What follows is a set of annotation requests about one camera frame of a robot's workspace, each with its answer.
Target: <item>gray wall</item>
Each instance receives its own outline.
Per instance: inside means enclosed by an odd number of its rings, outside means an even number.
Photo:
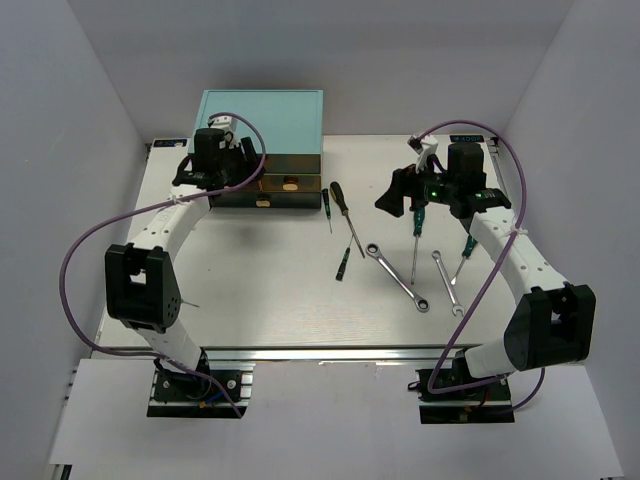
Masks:
[[[587,369],[627,478],[640,478],[640,3],[576,2],[507,128],[526,226],[597,296]]]
[[[35,480],[87,353],[63,317],[58,268],[82,231],[132,203],[144,148],[67,2],[2,6],[0,478]],[[72,304],[87,332],[98,325],[102,258],[116,233],[74,264]]]
[[[503,128],[573,0],[69,0],[143,139],[208,88],[321,88],[325,132]]]

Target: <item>wrench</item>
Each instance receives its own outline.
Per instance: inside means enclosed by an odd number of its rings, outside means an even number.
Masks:
[[[367,245],[367,255],[371,258],[378,261],[382,268],[384,268],[391,277],[402,287],[402,289],[406,292],[407,295],[411,297],[413,303],[416,304],[416,308],[419,312],[426,313],[429,311],[429,302],[427,302],[424,298],[414,292],[407,283],[402,280],[402,277],[397,272],[395,268],[389,263],[389,261],[384,258],[382,252],[380,251],[380,247],[375,243],[370,243]]]
[[[460,305],[458,301],[458,296],[456,295],[456,291],[453,289],[453,285],[451,285],[451,280],[449,280],[449,274],[447,273],[447,269],[444,268],[444,263],[442,262],[442,255],[438,250],[434,250],[431,252],[431,256],[436,261],[436,265],[438,266],[438,270],[440,270],[440,276],[442,277],[442,281],[444,282],[444,286],[447,288],[447,293],[449,294],[449,298],[451,299],[451,303],[453,304],[453,316],[457,317],[458,312],[462,313],[464,316],[464,307]]]

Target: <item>white table surface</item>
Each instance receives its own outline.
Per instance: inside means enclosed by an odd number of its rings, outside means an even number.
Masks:
[[[374,207],[389,186],[394,169],[415,162],[408,136],[327,136],[323,184],[343,187],[351,219],[365,246],[377,243],[383,254],[410,278],[414,238],[412,214],[396,219]],[[438,156],[446,162],[447,136]],[[496,174],[485,148],[488,186]],[[137,207],[166,198],[186,147],[153,149]],[[409,297],[373,259],[352,246],[344,281],[334,280],[349,242],[346,221],[332,202],[333,235],[324,210],[214,209],[197,225],[176,258],[182,296],[200,308],[183,305],[180,316],[202,346],[407,346],[442,345],[460,318],[431,259],[438,249],[453,275],[466,233],[442,205],[429,205],[420,240],[415,289],[431,306],[419,313]],[[152,213],[132,221],[134,237]],[[456,286],[468,306],[488,275],[492,261],[478,246]],[[515,308],[498,277],[459,339],[484,343],[502,335]],[[104,315],[100,344],[147,346],[144,339]]]
[[[51,462],[74,480],[563,479],[621,475],[584,367],[548,369],[513,424],[421,425],[409,365],[266,362],[242,420],[147,418],[148,360],[82,360]],[[538,371],[509,379],[524,398]]]

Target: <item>screwdriver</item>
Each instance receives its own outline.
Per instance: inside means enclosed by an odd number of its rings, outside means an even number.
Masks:
[[[329,189],[331,190],[331,196],[333,197],[335,202],[338,204],[338,207],[340,208],[342,215],[347,219],[347,223],[349,224],[349,228],[351,229],[353,238],[355,238],[356,240],[356,245],[358,245],[358,249],[362,254],[362,258],[366,258],[364,256],[364,250],[362,249],[362,245],[360,245],[360,240],[358,239],[358,235],[356,234],[356,230],[355,228],[353,228],[353,223],[351,223],[351,219],[349,218],[349,208],[347,207],[347,204],[344,201],[344,193],[342,193],[342,188],[340,188],[340,184],[338,182],[331,182],[331,184],[329,185]]]
[[[411,285],[416,282],[416,264],[418,262],[418,239],[422,235],[422,224],[424,223],[424,208],[419,208],[413,212],[413,236],[416,237],[416,244],[413,247],[413,269],[411,270]]]
[[[322,201],[324,202],[324,211],[327,214],[327,220],[329,220],[329,231],[333,233],[333,228],[331,228],[331,208],[329,207],[329,190],[326,188],[322,189]]]
[[[451,279],[451,285],[456,284],[456,280],[458,279],[458,275],[460,275],[460,270],[462,270],[464,262],[466,262],[467,258],[471,256],[471,252],[473,252],[473,249],[476,248],[477,244],[478,241],[475,238],[473,238],[471,235],[467,235],[467,243],[465,244],[464,250],[462,251],[462,261],[460,262],[458,270],[456,270],[456,274]]]
[[[340,267],[338,268],[338,273],[336,274],[336,280],[338,280],[339,282],[342,281],[342,277],[344,277],[344,271],[347,269],[347,261],[349,260],[349,254],[351,253],[351,242],[353,242],[353,235],[351,235],[351,240],[349,240],[349,246],[344,251],[342,262],[340,262]]]

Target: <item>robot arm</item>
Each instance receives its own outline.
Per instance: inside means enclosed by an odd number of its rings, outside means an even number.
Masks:
[[[198,130],[194,153],[180,163],[172,182],[169,199],[175,204],[158,211],[131,242],[111,245],[105,254],[109,315],[135,330],[167,359],[206,375],[210,373],[206,354],[179,318],[182,296],[172,262],[215,202],[215,197],[180,199],[237,185],[259,164],[251,139],[238,141],[234,128],[234,119],[217,117],[210,128]],[[187,394],[198,395],[208,388],[201,379],[179,372],[167,361],[156,366],[171,372],[172,383],[180,384]]]
[[[435,156],[434,140],[409,140],[420,155],[418,162],[393,173],[391,186],[376,207],[399,217],[404,213],[404,197],[411,198],[413,209],[428,203],[448,205],[451,214],[497,261],[514,225],[511,203],[500,190],[486,188],[480,145],[451,144],[445,170]],[[457,359],[464,363],[459,370],[477,379],[587,357],[595,312],[595,296],[588,286],[569,283],[522,234],[517,235],[500,272],[516,310],[503,338],[466,350]]]

